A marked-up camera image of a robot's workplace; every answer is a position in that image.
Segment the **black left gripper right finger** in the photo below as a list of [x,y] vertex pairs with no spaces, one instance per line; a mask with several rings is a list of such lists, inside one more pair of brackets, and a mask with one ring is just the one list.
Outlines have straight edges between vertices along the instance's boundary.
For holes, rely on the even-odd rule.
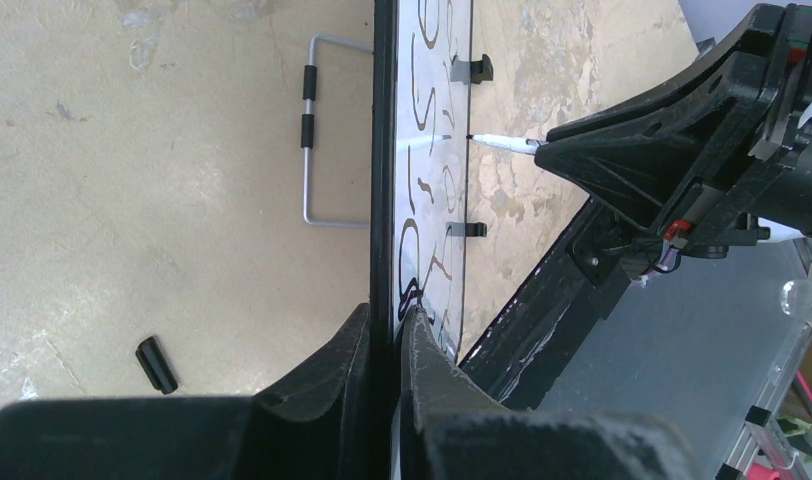
[[697,479],[689,445],[651,416],[513,411],[437,345],[426,311],[401,328],[403,479]]

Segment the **silver whiteboard marker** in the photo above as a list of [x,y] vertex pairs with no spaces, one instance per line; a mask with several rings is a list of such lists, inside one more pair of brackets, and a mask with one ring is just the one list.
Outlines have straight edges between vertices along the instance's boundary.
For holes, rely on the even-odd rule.
[[528,156],[534,156],[536,151],[546,144],[545,141],[536,139],[497,134],[473,134],[467,138],[480,145]]

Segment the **black marker cap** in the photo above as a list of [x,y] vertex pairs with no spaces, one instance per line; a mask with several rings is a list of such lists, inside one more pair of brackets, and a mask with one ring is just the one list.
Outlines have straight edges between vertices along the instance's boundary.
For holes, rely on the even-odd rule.
[[178,389],[176,377],[155,336],[150,336],[139,343],[135,357],[155,390],[163,395],[169,395]]

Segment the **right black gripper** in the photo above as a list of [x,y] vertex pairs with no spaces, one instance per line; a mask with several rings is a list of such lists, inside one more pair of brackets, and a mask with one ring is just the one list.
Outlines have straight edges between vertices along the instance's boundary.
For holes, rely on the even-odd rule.
[[552,129],[535,164],[685,255],[812,239],[812,6],[758,4],[656,87]]

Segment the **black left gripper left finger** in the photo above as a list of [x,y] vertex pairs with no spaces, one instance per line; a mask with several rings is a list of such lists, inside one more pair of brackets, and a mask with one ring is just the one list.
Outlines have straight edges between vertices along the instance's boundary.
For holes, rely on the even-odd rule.
[[342,479],[366,474],[367,304],[248,397],[43,400],[0,410],[0,479]]

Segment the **white whiteboard black frame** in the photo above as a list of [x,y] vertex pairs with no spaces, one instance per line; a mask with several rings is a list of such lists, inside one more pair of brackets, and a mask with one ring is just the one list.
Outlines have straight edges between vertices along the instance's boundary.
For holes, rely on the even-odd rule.
[[378,1],[370,42],[318,33],[304,68],[301,147],[313,164],[318,59],[323,46],[373,58],[371,154],[372,322],[386,351],[385,387],[400,382],[403,324],[424,313],[431,343],[449,360],[462,345],[471,87],[491,80],[473,60],[469,1]]

